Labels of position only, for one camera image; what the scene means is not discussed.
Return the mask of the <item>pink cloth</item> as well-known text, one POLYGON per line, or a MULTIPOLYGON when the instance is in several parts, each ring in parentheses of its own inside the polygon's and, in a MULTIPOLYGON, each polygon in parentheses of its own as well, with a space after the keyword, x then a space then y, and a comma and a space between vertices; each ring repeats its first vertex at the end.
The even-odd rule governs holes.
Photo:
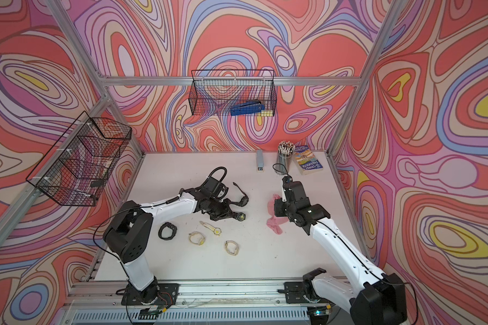
POLYGON ((267 204, 267 209, 270 217, 267 219, 267 227, 271 229, 275 234, 281 235, 283 234, 283 230, 281 229, 281 225, 287 223, 289 219, 286 217, 278 217, 275 213, 275 201, 280 199, 280 196, 274 194, 272 199, 269 200, 267 204))

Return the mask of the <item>beige strap yellow dial watch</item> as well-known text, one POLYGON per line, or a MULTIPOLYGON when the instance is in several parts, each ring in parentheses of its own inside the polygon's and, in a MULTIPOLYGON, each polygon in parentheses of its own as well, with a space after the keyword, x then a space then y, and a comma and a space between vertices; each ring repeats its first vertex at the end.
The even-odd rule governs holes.
POLYGON ((215 236, 220 236, 222 234, 222 230, 219 227, 215 227, 207 222, 199 222, 203 227, 207 228, 211 231, 215 236))

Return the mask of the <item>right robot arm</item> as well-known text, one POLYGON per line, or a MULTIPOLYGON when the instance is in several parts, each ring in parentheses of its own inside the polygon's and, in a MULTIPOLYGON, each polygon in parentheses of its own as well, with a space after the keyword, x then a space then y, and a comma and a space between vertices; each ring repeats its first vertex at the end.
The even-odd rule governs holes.
POLYGON ((404 324, 408 320, 404 281, 368 260, 328 211, 310 202, 301 182, 283 177, 282 197, 275 201, 274 211, 317 241, 348 280, 343 283, 322 268, 314 269, 302 277, 305 300, 325 299, 348 312, 355 324, 404 324))

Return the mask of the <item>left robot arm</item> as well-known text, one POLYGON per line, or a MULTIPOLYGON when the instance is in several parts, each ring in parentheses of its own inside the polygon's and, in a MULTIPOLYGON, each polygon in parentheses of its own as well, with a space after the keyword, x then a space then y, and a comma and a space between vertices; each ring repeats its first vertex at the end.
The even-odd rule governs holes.
POLYGON ((231 207, 244 207, 249 203, 249 196, 243 194, 237 202, 226 198, 229 191, 223 183, 226 174, 225 167, 217 167, 198 187, 181 189, 176 196, 154 203, 138 204, 130 200, 113 215, 102 238, 121 262, 132 288, 141 293, 158 290, 157 279, 145 257, 155 223, 161 225, 197 212, 209 215, 213 222, 224 219, 245 221, 245 214, 233 211, 231 207))

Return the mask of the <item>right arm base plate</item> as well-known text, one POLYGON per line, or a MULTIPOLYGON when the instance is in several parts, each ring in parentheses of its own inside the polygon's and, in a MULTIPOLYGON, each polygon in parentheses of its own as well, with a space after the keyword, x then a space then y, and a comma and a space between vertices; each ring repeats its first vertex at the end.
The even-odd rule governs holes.
POLYGON ((277 292, 285 295, 285 300, 288 304, 325 303, 334 306, 335 303, 318 296, 312 285, 312 281, 316 276, 325 274, 326 272, 323 268, 314 269, 303 275, 301 281, 284 282, 283 288, 278 289, 277 292))

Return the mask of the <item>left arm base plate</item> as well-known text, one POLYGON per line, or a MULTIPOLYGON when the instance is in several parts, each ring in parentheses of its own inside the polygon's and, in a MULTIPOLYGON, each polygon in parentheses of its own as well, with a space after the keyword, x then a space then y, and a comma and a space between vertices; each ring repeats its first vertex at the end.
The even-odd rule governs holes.
POLYGON ((123 306, 160 306, 171 307, 176 304, 180 285, 178 283, 151 284, 143 291, 138 291, 128 284, 122 291, 123 306))

